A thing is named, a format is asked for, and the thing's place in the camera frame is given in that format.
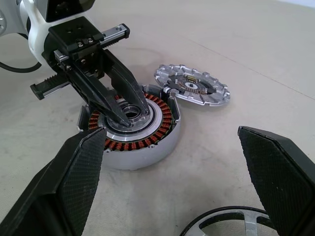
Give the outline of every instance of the textured gripper pad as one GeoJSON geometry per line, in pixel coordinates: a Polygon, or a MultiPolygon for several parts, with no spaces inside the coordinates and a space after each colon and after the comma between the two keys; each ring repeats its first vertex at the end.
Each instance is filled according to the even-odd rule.
{"type": "Polygon", "coordinates": [[[83,232],[96,193],[105,139],[98,132],[84,141],[60,184],[58,195],[76,236],[83,232]]]}
{"type": "Polygon", "coordinates": [[[239,137],[265,210],[280,236],[291,235],[314,197],[311,185],[277,143],[243,128],[239,137]]]}

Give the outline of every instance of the robotic arm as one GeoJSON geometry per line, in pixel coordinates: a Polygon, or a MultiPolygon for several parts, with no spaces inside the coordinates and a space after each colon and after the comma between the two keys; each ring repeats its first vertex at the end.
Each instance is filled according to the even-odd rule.
{"type": "Polygon", "coordinates": [[[36,59],[50,66],[56,75],[31,85],[41,100],[71,84],[90,106],[113,121],[131,126],[113,95],[99,81],[106,73],[113,88],[143,116],[150,110],[133,74],[104,48],[128,38],[130,30],[121,24],[100,32],[85,16],[95,0],[0,0],[0,36],[28,35],[36,59]]]}

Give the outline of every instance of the black cable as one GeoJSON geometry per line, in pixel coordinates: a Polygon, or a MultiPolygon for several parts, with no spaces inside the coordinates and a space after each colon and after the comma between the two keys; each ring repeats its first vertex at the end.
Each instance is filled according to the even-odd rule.
{"type": "MultiPolygon", "coordinates": [[[[28,37],[25,34],[19,33],[19,35],[21,35],[23,38],[28,39],[28,37]]],[[[11,71],[11,72],[15,72],[15,73],[30,73],[33,71],[36,71],[37,69],[39,69],[41,67],[41,64],[38,62],[36,65],[29,67],[29,68],[15,68],[15,67],[11,67],[8,66],[2,62],[0,62],[0,67],[11,71]]]]}

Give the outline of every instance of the screw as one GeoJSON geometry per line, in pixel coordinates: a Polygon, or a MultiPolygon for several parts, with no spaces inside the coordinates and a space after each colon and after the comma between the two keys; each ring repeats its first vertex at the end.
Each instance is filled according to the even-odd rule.
{"type": "Polygon", "coordinates": [[[81,41],[78,42],[78,46],[81,48],[83,47],[83,43],[81,41]]]}

